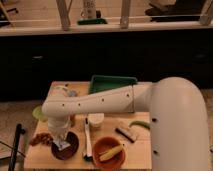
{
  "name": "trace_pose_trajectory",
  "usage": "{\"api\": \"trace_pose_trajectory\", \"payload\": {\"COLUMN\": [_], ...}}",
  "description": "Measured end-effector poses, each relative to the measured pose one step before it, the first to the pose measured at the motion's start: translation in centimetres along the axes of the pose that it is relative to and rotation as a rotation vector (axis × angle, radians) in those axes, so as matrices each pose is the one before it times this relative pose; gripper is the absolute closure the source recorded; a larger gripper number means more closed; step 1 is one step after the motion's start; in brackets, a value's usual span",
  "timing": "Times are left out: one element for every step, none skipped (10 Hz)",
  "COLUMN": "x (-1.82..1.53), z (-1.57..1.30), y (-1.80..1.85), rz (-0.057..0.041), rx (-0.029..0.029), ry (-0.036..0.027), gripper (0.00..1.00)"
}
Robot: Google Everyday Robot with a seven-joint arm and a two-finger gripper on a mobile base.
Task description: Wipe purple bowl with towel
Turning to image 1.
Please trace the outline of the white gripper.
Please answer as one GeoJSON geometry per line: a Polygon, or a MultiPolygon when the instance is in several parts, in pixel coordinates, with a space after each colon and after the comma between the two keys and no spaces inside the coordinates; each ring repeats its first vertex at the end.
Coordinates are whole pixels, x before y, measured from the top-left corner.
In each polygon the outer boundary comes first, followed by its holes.
{"type": "Polygon", "coordinates": [[[70,129],[70,119],[68,117],[49,117],[48,130],[55,140],[64,141],[70,129]]]}

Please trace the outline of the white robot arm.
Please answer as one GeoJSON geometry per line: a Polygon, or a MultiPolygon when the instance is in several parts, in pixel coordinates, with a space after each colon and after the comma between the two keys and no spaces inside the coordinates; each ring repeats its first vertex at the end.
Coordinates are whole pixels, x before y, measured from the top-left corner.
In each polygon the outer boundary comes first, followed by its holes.
{"type": "Polygon", "coordinates": [[[59,133],[72,114],[147,112],[152,171],[211,171],[205,101],[187,79],[168,77],[79,97],[53,92],[42,112],[59,133]]]}

